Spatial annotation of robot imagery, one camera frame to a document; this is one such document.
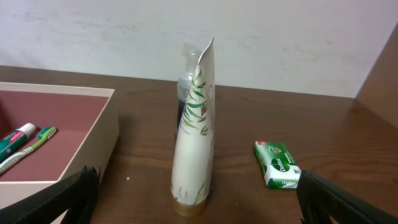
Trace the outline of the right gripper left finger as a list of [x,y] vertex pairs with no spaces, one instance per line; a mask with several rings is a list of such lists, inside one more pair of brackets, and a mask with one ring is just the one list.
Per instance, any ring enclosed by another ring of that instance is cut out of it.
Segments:
[[85,166],[81,171],[1,209],[1,223],[62,223],[91,221],[99,197],[101,172]]

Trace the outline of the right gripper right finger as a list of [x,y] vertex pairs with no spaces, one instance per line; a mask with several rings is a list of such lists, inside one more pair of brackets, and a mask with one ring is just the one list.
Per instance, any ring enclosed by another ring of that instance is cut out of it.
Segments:
[[397,217],[355,197],[316,173],[304,170],[296,189],[304,224],[397,223]]

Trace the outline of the green white toothbrush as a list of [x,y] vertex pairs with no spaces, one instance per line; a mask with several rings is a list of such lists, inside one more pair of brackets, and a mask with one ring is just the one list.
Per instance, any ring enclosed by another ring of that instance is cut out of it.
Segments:
[[7,172],[12,166],[17,164],[19,161],[23,160],[23,158],[27,157],[29,154],[32,154],[36,149],[45,144],[49,139],[52,138],[52,136],[55,135],[56,132],[57,132],[56,127],[49,126],[44,129],[41,129],[37,134],[37,139],[38,139],[37,142],[19,152],[14,153],[13,155],[8,157],[5,161],[1,163],[1,175]]

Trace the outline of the teal toothpaste tube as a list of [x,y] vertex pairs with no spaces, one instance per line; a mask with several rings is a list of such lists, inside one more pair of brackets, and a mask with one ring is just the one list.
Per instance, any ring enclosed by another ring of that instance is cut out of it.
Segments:
[[35,130],[34,124],[26,123],[3,138],[1,140],[1,162],[18,151]]

